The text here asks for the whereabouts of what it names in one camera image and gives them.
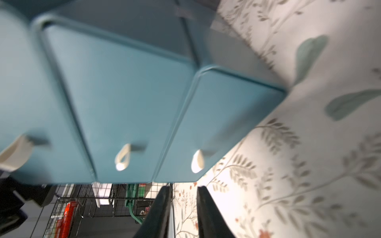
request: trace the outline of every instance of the white drawer handle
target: white drawer handle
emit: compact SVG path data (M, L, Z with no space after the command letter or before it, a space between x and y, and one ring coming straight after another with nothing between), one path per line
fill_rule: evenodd
M17 137L0 153L0 169L13 172L20 168L32 154L33 143L24 135Z
M204 162L204 155L202 154L202 150L196 151L196 153L193 155L192 162L190 164L190 168L192 169L192 172L195 174L203 170L205 167Z
M125 144L115 157L117 171L125 170L130 164L131 144Z

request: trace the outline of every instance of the wire basket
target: wire basket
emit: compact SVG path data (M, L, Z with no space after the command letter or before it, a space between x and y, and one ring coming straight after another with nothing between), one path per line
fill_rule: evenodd
M128 184L62 184L57 186L56 196L58 198L147 198L154 199L164 183L139 184L136 188L136 196L126 197L125 193L120 192L121 188L126 190Z
M136 188L132 192L134 197L127 197L128 184L60 185L56 191L58 200L43 238L56 238L59 232L63 232L68 238L75 238L85 217L133 215L144 220L163 185L170 184L149 183L133 186ZM127 207L127 201L133 201L131 211Z

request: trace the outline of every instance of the teal storage unit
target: teal storage unit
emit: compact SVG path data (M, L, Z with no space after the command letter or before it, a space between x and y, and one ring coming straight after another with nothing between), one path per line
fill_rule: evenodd
M12 173L30 184L96 179L79 131L52 72L30 41L28 25L0 7L0 150L20 134L37 145Z
M194 1L179 4L198 69L157 182L198 180L286 96L279 78L215 12ZM192 173L199 149L205 168Z
M67 150L36 154L36 146L13 175L32 184L199 179L285 97L280 79L242 40L215 29L216 21L225 24L193 1L77 0L38 12L23 40L41 70L29 73L27 62L17 68L49 99L39 111L56 115L35 113L35 124L49 131L54 149ZM0 74L7 78L1 90L19 93L9 74ZM13 117L0 124L14 125L0 149L18 134L30 136L28 123L21 127ZM125 144L130 163L117 171L115 156ZM193 173L197 150L205 168ZM34 171L45 163L43 173Z

